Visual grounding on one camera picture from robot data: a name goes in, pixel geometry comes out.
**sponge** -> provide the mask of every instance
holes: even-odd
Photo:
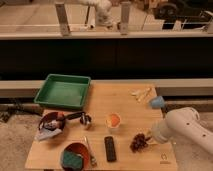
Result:
[[[83,157],[71,151],[64,150],[61,155],[61,166],[63,168],[71,168],[75,171],[83,169]]]

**grapes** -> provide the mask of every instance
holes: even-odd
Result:
[[[130,149],[132,150],[132,152],[139,152],[146,147],[148,147],[148,144],[146,143],[145,135],[143,133],[135,135],[132,143],[130,144]]]

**cup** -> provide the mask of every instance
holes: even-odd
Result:
[[[118,114],[112,113],[107,116],[106,125],[110,133],[116,133],[118,131],[120,124],[121,124],[121,117]]]
[[[159,109],[165,106],[165,101],[162,96],[157,96],[151,99],[149,104],[153,109]]]

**dark wall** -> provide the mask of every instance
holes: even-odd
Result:
[[[3,80],[213,77],[213,38],[1,40]]]

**orange cup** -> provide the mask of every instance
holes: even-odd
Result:
[[[110,133],[117,132],[120,124],[121,124],[121,117],[118,114],[112,113],[107,116],[106,125]]]

